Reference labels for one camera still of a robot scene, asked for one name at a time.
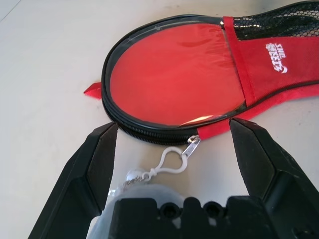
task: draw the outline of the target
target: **black zipper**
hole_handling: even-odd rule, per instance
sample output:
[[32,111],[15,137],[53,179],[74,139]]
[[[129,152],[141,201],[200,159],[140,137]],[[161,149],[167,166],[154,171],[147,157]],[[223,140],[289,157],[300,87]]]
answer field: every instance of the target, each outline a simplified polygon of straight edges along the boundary
[[142,129],[142,127],[133,126],[128,122],[128,120],[123,119],[123,117],[119,117],[114,111],[110,110],[108,107],[108,103],[105,98],[102,98],[103,107],[108,115],[108,117],[118,123],[119,128],[123,130],[130,136],[133,136],[137,139],[149,142],[149,143],[156,143],[162,145],[182,145],[187,144],[187,140],[197,134],[196,129],[189,129],[189,130],[150,130],[150,129]]

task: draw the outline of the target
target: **zipper pull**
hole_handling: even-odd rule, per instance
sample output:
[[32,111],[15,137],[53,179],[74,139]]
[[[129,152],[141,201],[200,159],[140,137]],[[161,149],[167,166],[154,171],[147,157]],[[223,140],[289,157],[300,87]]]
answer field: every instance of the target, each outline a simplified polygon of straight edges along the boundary
[[193,135],[187,140],[187,142],[190,143],[190,145],[184,150],[182,155],[185,155],[187,158],[189,158],[199,145],[200,137],[198,135]]

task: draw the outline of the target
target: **table surface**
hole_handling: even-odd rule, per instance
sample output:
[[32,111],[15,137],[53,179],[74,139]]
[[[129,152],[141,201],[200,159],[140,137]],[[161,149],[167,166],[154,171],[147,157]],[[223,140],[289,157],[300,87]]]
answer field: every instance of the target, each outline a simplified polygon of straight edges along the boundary
[[[164,17],[195,13],[243,16],[293,0],[0,0],[0,232],[26,238],[67,160],[110,120],[83,91],[126,33]],[[319,98],[286,102],[253,119],[285,148],[319,189]],[[116,188],[137,167],[157,166],[163,146],[118,133]],[[178,167],[174,156],[165,165]],[[179,175],[159,175],[202,203],[246,195],[231,134],[203,141]]]

